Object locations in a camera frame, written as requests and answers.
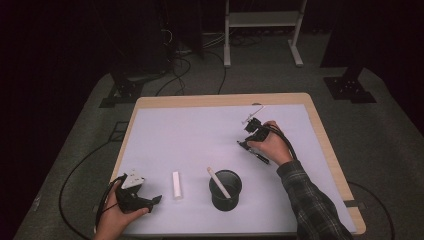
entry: person's left hand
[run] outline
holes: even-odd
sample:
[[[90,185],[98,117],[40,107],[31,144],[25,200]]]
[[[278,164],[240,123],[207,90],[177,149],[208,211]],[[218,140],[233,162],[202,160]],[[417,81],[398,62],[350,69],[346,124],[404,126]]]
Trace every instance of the person's left hand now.
[[[94,235],[95,240],[117,239],[132,221],[149,212],[148,208],[141,208],[131,213],[123,213],[117,205],[118,202],[115,195],[118,186],[119,181],[114,184],[109,192],[103,209],[104,212],[100,217],[96,234]]]

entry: person's right hand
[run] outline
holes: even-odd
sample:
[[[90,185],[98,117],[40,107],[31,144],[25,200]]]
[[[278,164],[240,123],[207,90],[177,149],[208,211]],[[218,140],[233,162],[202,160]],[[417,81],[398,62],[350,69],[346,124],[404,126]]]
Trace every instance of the person's right hand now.
[[[280,129],[275,121],[268,121],[264,125],[271,125]],[[272,131],[263,142],[248,141],[247,145],[263,152],[270,160],[278,164],[278,166],[293,161],[287,144]]]

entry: plaid sleeve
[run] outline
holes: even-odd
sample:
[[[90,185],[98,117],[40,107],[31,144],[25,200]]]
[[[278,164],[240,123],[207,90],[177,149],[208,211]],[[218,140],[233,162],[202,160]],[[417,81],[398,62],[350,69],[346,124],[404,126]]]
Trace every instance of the plaid sleeve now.
[[[334,203],[311,182],[299,161],[277,169],[297,219],[299,239],[353,239]]]

